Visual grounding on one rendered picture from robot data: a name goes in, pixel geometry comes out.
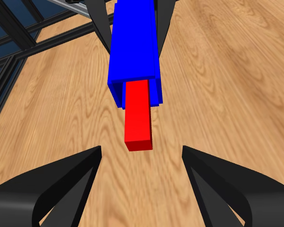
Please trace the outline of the blue hollow socket block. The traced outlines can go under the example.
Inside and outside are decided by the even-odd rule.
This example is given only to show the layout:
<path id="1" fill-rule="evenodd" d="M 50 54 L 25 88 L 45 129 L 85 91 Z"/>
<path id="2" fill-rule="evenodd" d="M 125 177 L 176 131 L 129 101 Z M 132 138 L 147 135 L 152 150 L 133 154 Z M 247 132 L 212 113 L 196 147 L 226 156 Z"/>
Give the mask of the blue hollow socket block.
<path id="1" fill-rule="evenodd" d="M 163 102 L 153 0 L 117 0 L 114 8 L 107 85 L 125 108 L 125 84 L 149 80 L 150 104 Z"/>

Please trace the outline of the thin red peg bar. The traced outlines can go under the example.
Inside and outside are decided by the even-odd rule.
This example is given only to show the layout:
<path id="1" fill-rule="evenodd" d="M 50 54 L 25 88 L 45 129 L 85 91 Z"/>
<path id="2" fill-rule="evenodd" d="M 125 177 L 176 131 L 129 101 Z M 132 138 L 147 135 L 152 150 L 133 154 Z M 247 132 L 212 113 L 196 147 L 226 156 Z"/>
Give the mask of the thin red peg bar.
<path id="1" fill-rule="evenodd" d="M 148 80 L 126 82 L 124 142 L 129 151 L 152 150 Z"/>

